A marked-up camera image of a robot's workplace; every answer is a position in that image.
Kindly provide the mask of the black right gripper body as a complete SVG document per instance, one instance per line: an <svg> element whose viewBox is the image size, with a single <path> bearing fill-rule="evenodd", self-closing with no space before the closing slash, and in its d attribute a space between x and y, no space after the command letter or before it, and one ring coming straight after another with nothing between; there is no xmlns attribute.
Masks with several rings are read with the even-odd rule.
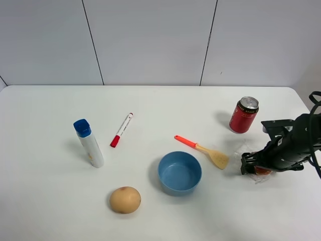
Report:
<svg viewBox="0 0 321 241"><path fill-rule="evenodd" d="M254 165L275 172L302 171L308 157L307 139L287 135L268 142L257 153Z"/></svg>

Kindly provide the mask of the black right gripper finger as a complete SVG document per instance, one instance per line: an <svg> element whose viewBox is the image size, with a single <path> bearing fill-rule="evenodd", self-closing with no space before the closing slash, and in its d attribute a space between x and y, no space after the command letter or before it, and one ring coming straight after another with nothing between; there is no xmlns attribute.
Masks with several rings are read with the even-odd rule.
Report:
<svg viewBox="0 0 321 241"><path fill-rule="evenodd" d="M244 159L256 159L257 158L257 152L251 152L251 153L243 153L242 158Z"/></svg>
<svg viewBox="0 0 321 241"><path fill-rule="evenodd" d="M241 174L246 175L246 174L256 174L255 167L257 164L257 158L256 159L244 159L241 156Z"/></svg>

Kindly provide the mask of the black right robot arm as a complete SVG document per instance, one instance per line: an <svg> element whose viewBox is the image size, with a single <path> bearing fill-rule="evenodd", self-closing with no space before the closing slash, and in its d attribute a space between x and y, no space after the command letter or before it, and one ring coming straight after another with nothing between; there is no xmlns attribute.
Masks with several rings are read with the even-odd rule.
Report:
<svg viewBox="0 0 321 241"><path fill-rule="evenodd" d="M301 171L311 154L320 150L320 115L304 113L292 119L261 122L270 141L252 153L242 154L241 173L256 174L256 168L274 172Z"/></svg>

